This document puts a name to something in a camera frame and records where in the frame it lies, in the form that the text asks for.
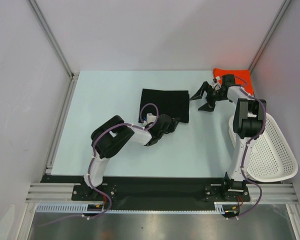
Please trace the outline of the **black t-shirt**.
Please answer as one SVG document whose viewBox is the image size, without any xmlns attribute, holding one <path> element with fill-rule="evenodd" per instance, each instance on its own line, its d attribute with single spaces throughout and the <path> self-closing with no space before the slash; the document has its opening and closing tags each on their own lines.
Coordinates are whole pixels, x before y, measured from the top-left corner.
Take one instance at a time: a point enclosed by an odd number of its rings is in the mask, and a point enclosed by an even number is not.
<svg viewBox="0 0 300 240">
<path fill-rule="evenodd" d="M 143 88 L 139 113 L 146 104 L 155 104 L 159 115 L 166 114 L 179 118 L 181 123 L 189 123 L 190 95 L 188 90 L 155 90 Z"/>
</svg>

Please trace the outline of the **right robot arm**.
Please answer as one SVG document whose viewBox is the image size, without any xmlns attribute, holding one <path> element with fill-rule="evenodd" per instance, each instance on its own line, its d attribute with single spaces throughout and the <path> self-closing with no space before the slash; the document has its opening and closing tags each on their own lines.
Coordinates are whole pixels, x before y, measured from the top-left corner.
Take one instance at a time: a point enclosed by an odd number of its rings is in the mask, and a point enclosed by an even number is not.
<svg viewBox="0 0 300 240">
<path fill-rule="evenodd" d="M 190 100 L 205 98 L 206 103 L 199 111 L 213 112 L 218 101 L 235 104 L 232 130 L 235 134 L 235 148 L 231 163 L 219 186 L 208 186 L 205 196 L 208 201 L 223 200 L 234 202 L 249 196 L 247 167 L 259 136 L 266 127 L 267 113 L 265 100 L 255 98 L 236 83 L 236 76 L 226 74 L 216 77 L 211 83 L 205 81 Z"/>
</svg>

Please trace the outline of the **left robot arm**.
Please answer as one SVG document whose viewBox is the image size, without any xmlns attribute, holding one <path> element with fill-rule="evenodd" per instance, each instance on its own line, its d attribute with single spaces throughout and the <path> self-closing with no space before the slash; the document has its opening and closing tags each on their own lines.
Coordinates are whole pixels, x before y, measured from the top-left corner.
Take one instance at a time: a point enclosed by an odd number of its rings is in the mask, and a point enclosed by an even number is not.
<svg viewBox="0 0 300 240">
<path fill-rule="evenodd" d="M 110 158 L 118 154 L 129 142 L 139 143 L 142 146 L 150 147 L 158 143 L 161 138 L 173 133 L 181 118 L 170 117 L 167 114 L 154 116 L 151 113 L 146 115 L 145 126 L 137 126 L 125 122 L 119 115 L 115 115 L 103 125 L 94 130 L 91 134 L 91 147 L 93 155 L 88 166 L 87 173 L 83 176 L 81 183 L 81 199 L 95 200 L 101 193 L 99 187 Z"/>
</svg>

